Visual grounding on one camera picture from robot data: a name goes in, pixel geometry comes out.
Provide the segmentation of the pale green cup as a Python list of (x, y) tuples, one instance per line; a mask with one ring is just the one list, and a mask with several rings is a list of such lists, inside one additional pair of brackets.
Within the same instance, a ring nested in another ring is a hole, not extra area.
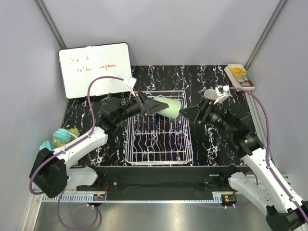
[(161, 103), (166, 103), (168, 105), (168, 108), (157, 112), (157, 114), (168, 117), (172, 120), (175, 120), (178, 118), (180, 114), (180, 110), (181, 110), (180, 100), (161, 97), (161, 96), (154, 97), (154, 100), (161, 102)]

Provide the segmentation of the clear glass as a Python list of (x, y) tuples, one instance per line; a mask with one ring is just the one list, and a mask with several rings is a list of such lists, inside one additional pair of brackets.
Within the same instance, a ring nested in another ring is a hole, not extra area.
[(215, 89), (206, 89), (204, 92), (204, 97), (210, 100), (216, 100), (218, 95)]

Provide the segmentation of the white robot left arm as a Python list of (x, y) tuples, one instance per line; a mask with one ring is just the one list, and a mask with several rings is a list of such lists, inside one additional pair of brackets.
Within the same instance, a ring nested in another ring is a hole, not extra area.
[(34, 195), (35, 184), (41, 193), (54, 198), (65, 189), (89, 186), (97, 191), (103, 187), (104, 174), (96, 167), (79, 167), (73, 165), (96, 148), (107, 144), (119, 128), (119, 123), (137, 114), (153, 115), (169, 106), (167, 103), (148, 98), (137, 92), (128, 103), (111, 97), (103, 106), (101, 121), (88, 132), (52, 151), (43, 148), (37, 154), (29, 178), (29, 189)]

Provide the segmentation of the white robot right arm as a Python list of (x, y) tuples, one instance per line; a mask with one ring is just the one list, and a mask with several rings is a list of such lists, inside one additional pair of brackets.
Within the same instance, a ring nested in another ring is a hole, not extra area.
[(236, 167), (228, 167), (218, 179), (222, 190), (241, 193), (265, 216), (273, 231), (294, 231), (308, 222), (308, 203), (283, 178), (266, 155), (266, 149), (253, 132), (249, 116), (237, 116), (231, 109), (222, 110), (213, 100), (203, 99), (180, 114), (193, 123), (211, 124), (225, 133), (233, 152), (249, 166), (262, 186), (250, 181)]

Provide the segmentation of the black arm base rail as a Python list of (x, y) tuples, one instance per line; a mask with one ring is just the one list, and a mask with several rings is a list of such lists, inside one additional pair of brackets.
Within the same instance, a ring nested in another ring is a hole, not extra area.
[(107, 184), (108, 201), (175, 201), (212, 199), (213, 192), (229, 192), (227, 174), (234, 167), (99, 167), (98, 186), (78, 191), (101, 191)]

